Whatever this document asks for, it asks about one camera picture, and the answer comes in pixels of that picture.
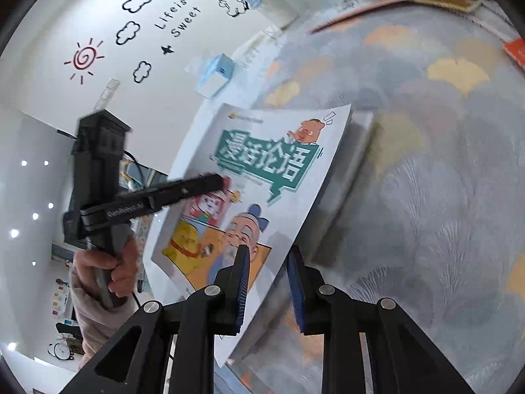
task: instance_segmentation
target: small picture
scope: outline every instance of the small picture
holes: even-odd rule
[[[185,275],[195,290],[213,284],[221,268],[233,265],[237,247],[248,246],[251,288],[271,248],[259,243],[259,236],[269,220],[261,217],[261,207],[252,204],[235,215],[225,230],[196,219],[181,218],[166,249],[167,256]]]
[[[222,191],[200,195],[188,200],[183,216],[208,225],[220,226],[230,204],[238,203],[241,198],[239,191],[232,192],[229,190],[231,182],[231,178],[225,177]]]

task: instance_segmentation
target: black handle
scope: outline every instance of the black handle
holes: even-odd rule
[[[91,237],[88,241],[90,249],[98,249],[114,256],[122,262],[122,250],[130,238],[130,228],[127,224],[114,225]],[[119,298],[108,289],[111,283],[112,270],[94,269],[95,281],[99,286],[100,302],[105,309],[114,309],[126,303],[127,298]]]

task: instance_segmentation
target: silver screw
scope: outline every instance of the silver screw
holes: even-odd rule
[[[393,299],[390,299],[390,298],[383,298],[381,300],[381,306],[384,309],[392,310],[392,309],[395,308],[395,301]]]
[[[160,307],[158,305],[158,302],[155,302],[154,300],[151,300],[151,301],[146,302],[144,304],[144,312],[146,312],[148,314],[156,313],[159,308]]]
[[[330,286],[329,284],[323,284],[321,287],[319,287],[319,293],[322,295],[333,295],[335,293],[335,287]]]
[[[217,296],[221,293],[221,288],[219,286],[211,285],[204,289],[204,293],[208,296]]]

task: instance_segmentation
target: light blue box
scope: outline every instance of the light blue box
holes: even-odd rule
[[[195,91],[206,99],[213,98],[232,79],[234,66],[233,60],[225,54],[217,56],[200,78]]]

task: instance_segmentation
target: black cable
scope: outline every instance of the black cable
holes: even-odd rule
[[[140,302],[138,302],[138,299],[137,299],[137,296],[136,296],[135,292],[132,292],[131,294],[133,295],[133,299],[135,300],[136,305],[140,308],[141,305],[140,305]]]
[[[135,165],[137,166],[138,173],[140,173],[140,180],[141,180],[141,183],[142,183],[142,189],[146,188],[146,179],[144,177],[144,174],[142,172],[142,168],[141,168],[140,164],[138,163],[137,159],[135,157],[133,157],[133,154],[128,152],[128,151],[124,151],[124,154],[127,155],[129,158],[131,158],[133,160],[133,163],[135,163]]]

